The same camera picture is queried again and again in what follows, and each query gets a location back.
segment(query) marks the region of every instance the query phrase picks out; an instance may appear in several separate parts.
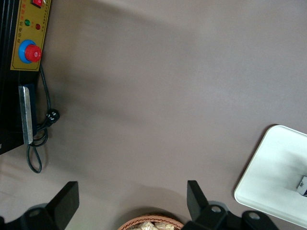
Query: blue button ring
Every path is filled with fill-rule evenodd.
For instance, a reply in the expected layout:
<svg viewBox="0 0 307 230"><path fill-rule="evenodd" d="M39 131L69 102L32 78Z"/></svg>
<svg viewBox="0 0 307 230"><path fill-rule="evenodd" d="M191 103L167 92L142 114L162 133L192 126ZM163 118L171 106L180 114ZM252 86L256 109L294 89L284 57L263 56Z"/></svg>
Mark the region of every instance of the blue button ring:
<svg viewBox="0 0 307 230"><path fill-rule="evenodd" d="M20 60L26 64L32 63L32 61L29 61L28 59L25 58L25 49L27 48L28 45L36 45L36 44L32 40L24 40L23 42L21 42L18 50L18 56Z"/></svg>

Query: wicker basket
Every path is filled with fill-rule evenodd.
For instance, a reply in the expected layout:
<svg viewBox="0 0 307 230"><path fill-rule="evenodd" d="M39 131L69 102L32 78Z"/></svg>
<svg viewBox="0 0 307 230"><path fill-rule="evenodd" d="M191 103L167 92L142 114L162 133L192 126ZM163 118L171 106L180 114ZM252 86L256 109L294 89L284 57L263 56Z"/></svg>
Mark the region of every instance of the wicker basket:
<svg viewBox="0 0 307 230"><path fill-rule="evenodd" d="M127 223L123 224L118 230L128 230L130 227L141 224L144 222L159 222L159 223L166 223L166 224L172 224L175 227L175 230L181 230L183 228L183 224L178 222L177 220L174 220L170 217L166 217L160 214L148 214L143 215L137 218L134 218L132 220L129 220Z"/></svg>

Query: black machine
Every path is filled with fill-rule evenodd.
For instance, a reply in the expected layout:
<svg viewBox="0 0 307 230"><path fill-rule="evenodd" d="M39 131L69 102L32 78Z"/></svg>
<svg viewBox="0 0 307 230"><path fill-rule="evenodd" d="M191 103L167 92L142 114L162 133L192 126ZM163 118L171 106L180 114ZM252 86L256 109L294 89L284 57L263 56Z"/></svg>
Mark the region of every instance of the black machine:
<svg viewBox="0 0 307 230"><path fill-rule="evenodd" d="M35 173L42 170L36 148L46 143L47 127L59 119L59 112L51 108L40 63L50 5L51 0L0 1L0 155L27 144L27 161ZM35 108L39 75L47 98L47 114L41 124L36 121ZM38 169L30 162L32 148Z"/></svg>

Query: white tray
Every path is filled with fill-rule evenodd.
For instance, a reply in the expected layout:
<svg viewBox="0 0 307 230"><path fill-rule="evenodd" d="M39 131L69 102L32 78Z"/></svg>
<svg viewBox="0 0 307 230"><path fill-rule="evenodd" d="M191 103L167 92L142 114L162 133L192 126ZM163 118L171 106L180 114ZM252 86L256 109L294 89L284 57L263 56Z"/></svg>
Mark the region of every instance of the white tray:
<svg viewBox="0 0 307 230"><path fill-rule="evenodd" d="M235 199L307 228L307 197L296 191L303 175L307 175L307 135L273 126L236 187Z"/></svg>

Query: emergency stop button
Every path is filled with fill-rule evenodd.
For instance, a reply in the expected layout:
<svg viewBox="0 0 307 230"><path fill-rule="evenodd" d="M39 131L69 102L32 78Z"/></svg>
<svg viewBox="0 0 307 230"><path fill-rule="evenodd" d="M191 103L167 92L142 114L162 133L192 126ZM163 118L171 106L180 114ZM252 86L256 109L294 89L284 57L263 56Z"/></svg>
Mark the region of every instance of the emergency stop button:
<svg viewBox="0 0 307 230"><path fill-rule="evenodd" d="M24 51L24 55L28 61L38 62L42 56L42 51L36 45L28 45Z"/></svg>
<svg viewBox="0 0 307 230"><path fill-rule="evenodd" d="M42 57L42 50L32 40L24 40L18 49L18 56L23 63L38 62Z"/></svg>

